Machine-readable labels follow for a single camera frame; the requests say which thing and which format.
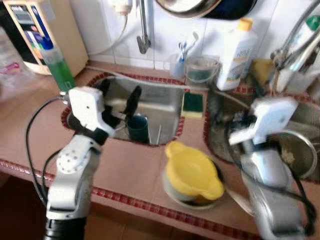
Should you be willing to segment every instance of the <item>metal rod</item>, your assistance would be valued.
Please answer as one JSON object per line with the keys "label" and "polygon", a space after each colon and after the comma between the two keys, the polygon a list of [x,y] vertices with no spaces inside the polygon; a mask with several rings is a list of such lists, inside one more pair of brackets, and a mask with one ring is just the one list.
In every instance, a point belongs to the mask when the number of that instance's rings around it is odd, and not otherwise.
{"label": "metal rod", "polygon": [[139,4],[140,4],[140,15],[141,15],[141,26],[142,26],[142,39],[143,39],[143,43],[146,43],[145,37],[148,37],[148,34],[147,34],[145,1],[139,0]]}
{"label": "metal rod", "polygon": [[158,132],[158,137],[157,137],[157,139],[156,139],[156,144],[157,144],[157,145],[158,145],[159,142],[160,142],[161,129],[162,129],[162,125],[160,124],[159,132]]}
{"label": "metal rod", "polygon": [[146,11],[145,11],[145,0],[139,0],[140,7],[140,18],[141,18],[141,27],[142,27],[142,37],[137,36],[136,40],[138,42],[139,51],[141,54],[145,54],[150,47],[151,43],[148,38],[147,33],[147,21],[146,21]]}

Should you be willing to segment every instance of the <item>black cable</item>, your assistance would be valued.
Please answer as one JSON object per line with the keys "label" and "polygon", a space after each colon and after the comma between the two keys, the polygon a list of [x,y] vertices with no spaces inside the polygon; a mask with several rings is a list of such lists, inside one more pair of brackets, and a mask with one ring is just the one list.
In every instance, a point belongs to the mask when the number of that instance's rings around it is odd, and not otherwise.
{"label": "black cable", "polygon": [[315,221],[317,218],[317,211],[314,207],[314,205],[308,200],[305,190],[298,178],[298,176],[291,170],[292,173],[292,177],[295,180],[298,189],[301,193],[302,196],[288,191],[285,188],[281,188],[281,187],[277,187],[277,186],[273,186],[273,185],[268,185],[265,184],[261,181],[258,181],[257,179],[255,179],[254,177],[252,177],[251,174],[249,174],[247,171],[244,170],[241,161],[237,159],[237,157],[235,156],[234,150],[231,147],[230,143],[229,143],[229,133],[230,130],[230,122],[227,122],[225,124],[225,128],[224,128],[224,144],[226,146],[226,150],[228,151],[231,159],[233,160],[234,164],[241,170],[241,172],[254,184],[258,185],[259,187],[262,187],[264,189],[267,189],[269,191],[275,192],[275,193],[279,193],[282,195],[285,195],[289,198],[298,200],[300,202],[302,202],[304,204],[305,210],[306,210],[306,215],[307,215],[307,219],[308,219],[308,223],[307,225],[304,227],[304,234],[309,237],[312,236],[315,233]]}
{"label": "black cable", "polygon": [[43,205],[45,207],[47,206],[47,201],[46,201],[46,198],[45,198],[45,196],[43,195],[43,193],[41,191],[41,186],[40,186],[39,182],[37,181],[36,172],[35,172],[34,165],[32,163],[32,159],[31,159],[30,147],[29,147],[29,132],[30,132],[31,126],[32,126],[36,116],[39,114],[39,112],[42,109],[44,109],[47,105],[49,105],[50,103],[55,102],[57,100],[61,100],[61,99],[62,99],[61,96],[56,96],[56,97],[53,97],[53,98],[49,99],[42,106],[40,106],[35,111],[35,113],[32,115],[31,120],[29,121],[28,126],[27,126],[26,131],[25,131],[26,154],[27,154],[27,158],[28,158],[28,161],[29,161],[30,169],[31,169],[31,175],[32,175],[32,178],[33,178],[33,185],[34,185],[36,193],[38,194],[41,202],[43,203]]}
{"label": "black cable", "polygon": [[41,190],[42,190],[42,194],[45,198],[46,201],[48,201],[48,188],[46,187],[45,184],[45,173],[47,171],[47,166],[50,163],[50,161],[61,151],[62,148],[60,148],[59,150],[55,151],[54,153],[51,154],[50,157],[48,157],[47,160],[45,160],[43,168],[42,168],[42,174],[41,174]]}

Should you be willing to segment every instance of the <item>kitchen sink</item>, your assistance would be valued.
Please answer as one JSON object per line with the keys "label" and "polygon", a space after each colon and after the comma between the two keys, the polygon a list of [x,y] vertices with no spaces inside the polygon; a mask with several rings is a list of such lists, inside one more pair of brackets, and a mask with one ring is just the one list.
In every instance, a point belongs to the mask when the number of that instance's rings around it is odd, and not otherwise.
{"label": "kitchen sink", "polygon": [[[115,112],[123,111],[129,95],[138,85],[142,93],[135,113],[147,118],[149,144],[166,144],[175,138],[179,127],[184,89],[169,85],[161,86],[161,83],[114,77],[110,81],[104,103],[112,106]],[[117,129],[116,139],[130,140],[124,122]]]}
{"label": "kitchen sink", "polygon": [[[242,94],[242,93],[229,93],[232,97],[246,103],[248,106],[254,101],[254,95]],[[232,116],[234,113],[245,110],[243,106],[230,100],[226,97],[223,98],[223,116]],[[299,105],[293,114],[287,129],[296,131],[305,137],[307,137],[314,145],[316,151],[320,152],[320,111],[319,107],[310,102],[299,102]],[[205,126],[204,139],[208,148],[218,158],[231,161],[229,154],[225,151],[224,144],[224,127],[215,126],[211,127],[210,123]],[[233,147],[235,152],[239,152],[237,147]],[[313,173],[307,178],[313,181],[320,181],[320,164],[318,161],[317,167]]]}

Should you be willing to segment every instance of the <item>sponge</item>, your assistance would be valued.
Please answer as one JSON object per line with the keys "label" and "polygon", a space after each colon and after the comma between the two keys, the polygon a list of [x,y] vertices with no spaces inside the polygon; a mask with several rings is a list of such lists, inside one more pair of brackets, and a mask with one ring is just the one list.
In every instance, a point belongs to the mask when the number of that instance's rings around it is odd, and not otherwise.
{"label": "sponge", "polygon": [[186,118],[202,118],[204,100],[202,94],[185,92],[182,101],[181,115]]}

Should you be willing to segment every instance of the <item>yellow lid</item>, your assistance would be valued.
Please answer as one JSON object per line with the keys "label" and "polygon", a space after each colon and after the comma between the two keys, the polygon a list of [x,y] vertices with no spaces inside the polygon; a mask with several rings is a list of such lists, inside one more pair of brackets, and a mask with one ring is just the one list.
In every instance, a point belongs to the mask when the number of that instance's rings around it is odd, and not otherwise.
{"label": "yellow lid", "polygon": [[251,18],[243,17],[239,21],[238,29],[242,31],[250,31],[254,21]]}
{"label": "yellow lid", "polygon": [[165,173],[172,186],[180,193],[196,197],[203,196],[215,200],[224,193],[224,186],[212,160],[203,152],[171,142],[166,147],[169,161]]}

